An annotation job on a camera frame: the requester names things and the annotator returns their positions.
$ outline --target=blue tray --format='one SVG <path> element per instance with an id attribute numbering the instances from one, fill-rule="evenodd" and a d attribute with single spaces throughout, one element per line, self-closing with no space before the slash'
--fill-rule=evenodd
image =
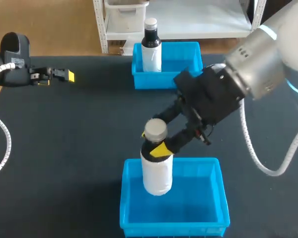
<path id="1" fill-rule="evenodd" d="M 162 72 L 144 72 L 141 44 L 134 45 L 132 74 L 136 89 L 172 89 L 173 79 L 181 71 L 193 76 L 202 73 L 202 58 L 198 42 L 163 42 Z"/>
<path id="2" fill-rule="evenodd" d="M 140 159 L 125 161 L 120 227 L 126 237 L 223 236 L 228 226 L 216 158 L 175 158 L 172 189 L 163 196 L 146 192 Z"/>

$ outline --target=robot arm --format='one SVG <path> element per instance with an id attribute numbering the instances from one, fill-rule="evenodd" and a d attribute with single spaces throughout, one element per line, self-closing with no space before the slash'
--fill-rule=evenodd
<path id="1" fill-rule="evenodd" d="M 68 69 L 37 68 L 31 65 L 28 38 L 14 32 L 7 33 L 0 44 L 0 66 L 7 63 L 15 63 L 18 69 L 0 73 L 0 86 L 49 85 L 54 78 L 74 81 L 74 74 Z"/>
<path id="2" fill-rule="evenodd" d="M 291 36 L 296 44 L 289 40 L 289 32 L 297 35 Z M 156 143 L 154 157 L 178 153 L 194 138 L 209 145 L 208 127 L 212 130 L 237 110 L 239 102 L 247 95 L 259 99 L 285 78 L 289 80 L 290 71 L 298 75 L 298 57 L 294 54 L 298 56 L 298 0 L 286 5 L 252 32 L 226 55 L 224 63 L 204 68 L 198 77 L 182 72 L 174 78 L 177 99 L 153 118 L 168 124 L 183 114 L 187 123 L 175 136 L 165 138 L 164 143 Z"/>

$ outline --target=black table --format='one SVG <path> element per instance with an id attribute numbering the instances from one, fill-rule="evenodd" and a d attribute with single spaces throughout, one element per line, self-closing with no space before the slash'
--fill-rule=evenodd
<path id="1" fill-rule="evenodd" d="M 204 64 L 221 62 L 204 56 Z M 174 99 L 170 91 L 135 91 L 130 57 L 41 57 L 67 67 L 75 84 L 4 88 L 0 118 L 12 154 L 0 173 L 0 238 L 123 237 L 119 227 L 124 160 L 138 158 L 146 121 Z M 286 84 L 246 102 L 258 156 L 276 169 L 298 131 L 298 111 Z M 184 119 L 171 131 L 184 126 Z M 213 144 L 198 140 L 179 157 L 220 160 L 231 225 L 227 238 L 297 237 L 298 151 L 278 178 L 260 172 L 241 132 L 238 112 L 215 127 Z M 0 161 L 5 137 L 0 129 Z"/>

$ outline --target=white bottle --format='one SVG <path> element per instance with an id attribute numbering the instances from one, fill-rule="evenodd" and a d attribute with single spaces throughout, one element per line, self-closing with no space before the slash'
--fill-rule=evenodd
<path id="1" fill-rule="evenodd" d="M 155 196 L 166 194 L 172 187 L 173 155 L 155 158 L 149 153 L 167 136 L 167 125 L 161 119 L 151 119 L 145 125 L 146 141 L 141 149 L 143 181 L 146 191 Z"/>
<path id="2" fill-rule="evenodd" d="M 145 20 L 145 37 L 141 44 L 144 72 L 161 72 L 162 44 L 155 18 Z"/>

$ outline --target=white cable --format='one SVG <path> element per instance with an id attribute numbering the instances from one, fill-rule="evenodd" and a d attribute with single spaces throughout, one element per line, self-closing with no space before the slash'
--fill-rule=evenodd
<path id="1" fill-rule="evenodd" d="M 243 130 L 243 134 L 244 134 L 244 138 L 246 140 L 246 145 L 248 148 L 248 151 L 250 153 L 250 156 L 252 157 L 253 161 L 255 162 L 256 166 L 265 174 L 269 175 L 269 176 L 273 176 L 273 177 L 277 177 L 282 175 L 286 169 L 288 168 L 297 148 L 298 148 L 298 133 L 297 135 L 294 137 L 288 152 L 284 158 L 284 161 L 282 163 L 282 165 L 279 167 L 279 169 L 277 169 L 276 171 L 270 170 L 268 168 L 266 168 L 258 159 L 252 142 L 250 140 L 249 137 L 249 133 L 248 133 L 248 129 L 247 129 L 247 125 L 246 125 L 246 118 L 245 118 L 245 105 L 244 105 L 244 99 L 240 101 L 240 107 L 239 107 L 239 112 L 240 112 L 240 120 L 241 120 L 241 124 L 242 124 L 242 130 Z"/>
<path id="2" fill-rule="evenodd" d="M 0 66 L 0 73 L 4 70 L 15 69 L 15 68 L 16 68 L 16 65 L 14 63 L 3 64 Z M 4 158 L 0 163 L 0 170 L 1 170 L 9 159 L 12 143 L 11 143 L 10 132 L 1 120 L 0 120 L 0 127 L 2 128 L 2 130 L 4 131 L 5 136 L 6 136 L 6 151 L 5 151 Z"/>

